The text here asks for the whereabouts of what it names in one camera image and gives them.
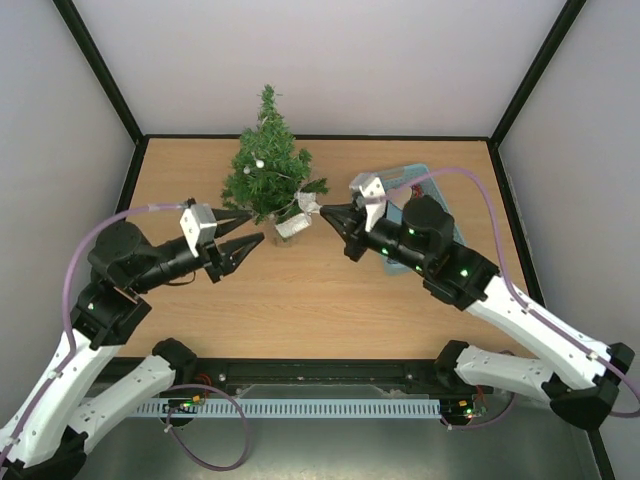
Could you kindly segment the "white mesh bow ornament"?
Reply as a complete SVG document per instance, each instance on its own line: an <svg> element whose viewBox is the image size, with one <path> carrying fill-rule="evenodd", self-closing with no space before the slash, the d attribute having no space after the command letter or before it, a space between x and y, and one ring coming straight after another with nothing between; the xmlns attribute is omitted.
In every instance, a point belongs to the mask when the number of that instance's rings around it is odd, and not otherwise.
<svg viewBox="0 0 640 480"><path fill-rule="evenodd" d="M305 215L319 214L321 205L317 202L317 196L313 192L298 192L296 201Z"/></svg>

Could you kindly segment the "small green christmas tree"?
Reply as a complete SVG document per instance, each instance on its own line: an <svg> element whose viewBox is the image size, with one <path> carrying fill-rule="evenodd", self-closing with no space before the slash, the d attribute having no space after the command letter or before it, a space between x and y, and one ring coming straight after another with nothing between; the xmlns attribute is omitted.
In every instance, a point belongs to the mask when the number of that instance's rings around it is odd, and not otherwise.
<svg viewBox="0 0 640 480"><path fill-rule="evenodd" d="M328 180L313 172L313 156L296 145L280 113L275 88L260 93L256 125L243 130L221 200L229 209L248 211L264 224L274 244L287 245L312 224L318 198L329 193Z"/></svg>

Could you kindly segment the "fairy light string white beads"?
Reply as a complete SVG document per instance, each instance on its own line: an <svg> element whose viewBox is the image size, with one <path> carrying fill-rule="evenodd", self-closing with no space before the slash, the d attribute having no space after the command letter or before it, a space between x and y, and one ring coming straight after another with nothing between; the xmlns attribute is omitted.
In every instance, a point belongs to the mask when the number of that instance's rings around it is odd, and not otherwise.
<svg viewBox="0 0 640 480"><path fill-rule="evenodd" d="M301 214L298 192L328 192L327 180L312 173L311 153L297 149L293 140L243 140L232 167L225 180L226 205L249 211L257 225L276 227Z"/></svg>

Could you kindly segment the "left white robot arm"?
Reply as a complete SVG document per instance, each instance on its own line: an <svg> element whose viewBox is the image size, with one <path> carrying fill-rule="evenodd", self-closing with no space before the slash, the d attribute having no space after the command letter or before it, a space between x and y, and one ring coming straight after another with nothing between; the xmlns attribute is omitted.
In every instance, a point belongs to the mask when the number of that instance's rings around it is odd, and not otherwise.
<svg viewBox="0 0 640 480"><path fill-rule="evenodd" d="M196 355L168 338L107 390L86 396L150 313L144 294L180 285L198 270L212 282L235 272L263 234L216 241L250 218L194 200L151 204L108 218L80 242L63 285L60 343L1 430L3 478L72 479L100 440L146 400L213 388L195 382Z"/></svg>

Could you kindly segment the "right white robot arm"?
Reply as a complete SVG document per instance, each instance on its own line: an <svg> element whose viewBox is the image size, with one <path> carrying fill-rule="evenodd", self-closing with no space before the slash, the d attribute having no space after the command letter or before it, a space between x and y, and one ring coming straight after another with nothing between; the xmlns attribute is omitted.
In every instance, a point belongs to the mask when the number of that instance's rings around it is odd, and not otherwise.
<svg viewBox="0 0 640 480"><path fill-rule="evenodd" d="M493 262L454 240L454 219L433 198L409 200L399 223L385 214L385 204L359 201L320 210L351 260L372 250L404 265L434 298L491 323L534 355L492 353L451 340L434 362L443 389L489 386L546 404L585 431L604 423L619 395L620 377L635 357L632 349L588 338L514 287Z"/></svg>

